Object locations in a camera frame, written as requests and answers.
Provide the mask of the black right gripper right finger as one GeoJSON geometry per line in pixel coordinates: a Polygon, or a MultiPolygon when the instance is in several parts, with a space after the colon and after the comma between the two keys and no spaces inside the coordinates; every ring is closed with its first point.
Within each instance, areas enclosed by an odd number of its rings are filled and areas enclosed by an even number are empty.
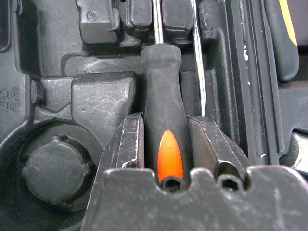
{"type": "Polygon", "coordinates": [[[244,151],[218,125],[201,116],[187,116],[195,168],[206,168],[217,178],[229,174],[243,180],[251,166],[244,151]]]}

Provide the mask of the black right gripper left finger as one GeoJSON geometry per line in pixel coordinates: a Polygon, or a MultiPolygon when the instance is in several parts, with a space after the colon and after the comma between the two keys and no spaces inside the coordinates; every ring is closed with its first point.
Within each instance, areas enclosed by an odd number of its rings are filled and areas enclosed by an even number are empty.
{"type": "Polygon", "coordinates": [[[113,168],[145,168],[143,113],[125,116],[104,147],[97,173],[113,168]]]}

